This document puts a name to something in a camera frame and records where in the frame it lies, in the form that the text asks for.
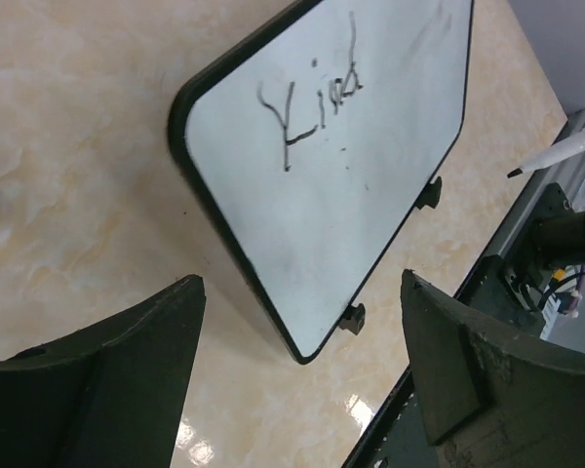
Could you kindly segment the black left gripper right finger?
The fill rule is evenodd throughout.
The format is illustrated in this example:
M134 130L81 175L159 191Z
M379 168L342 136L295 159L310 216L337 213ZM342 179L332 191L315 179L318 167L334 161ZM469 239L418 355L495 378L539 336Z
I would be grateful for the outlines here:
M423 411L443 467L585 467L585 354L462 304L411 270L401 308L409 366L446 359L463 403Z

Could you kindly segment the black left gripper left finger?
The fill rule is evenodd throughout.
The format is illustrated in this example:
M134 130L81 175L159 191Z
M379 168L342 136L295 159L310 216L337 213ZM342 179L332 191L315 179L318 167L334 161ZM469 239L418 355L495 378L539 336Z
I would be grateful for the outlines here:
M167 467L200 331L203 280L0 361L0 467Z

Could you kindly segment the black capped marker pen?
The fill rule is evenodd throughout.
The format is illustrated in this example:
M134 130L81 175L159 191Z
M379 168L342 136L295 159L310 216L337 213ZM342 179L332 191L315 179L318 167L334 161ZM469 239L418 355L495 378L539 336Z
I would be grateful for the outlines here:
M507 174L508 178L550 168L585 152L585 128L540 151Z

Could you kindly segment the black framed whiteboard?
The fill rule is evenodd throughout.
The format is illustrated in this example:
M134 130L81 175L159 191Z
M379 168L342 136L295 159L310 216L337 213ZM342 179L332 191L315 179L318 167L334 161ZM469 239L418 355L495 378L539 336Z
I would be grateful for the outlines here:
M296 1L177 92L170 152L298 363L456 143L473 20L471 1Z

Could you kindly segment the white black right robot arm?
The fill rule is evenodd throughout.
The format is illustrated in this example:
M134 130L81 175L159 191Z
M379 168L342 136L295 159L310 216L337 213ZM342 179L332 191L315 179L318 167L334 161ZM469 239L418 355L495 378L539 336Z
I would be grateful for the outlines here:
M585 265L585 212L537 221L532 239L539 261L546 268Z

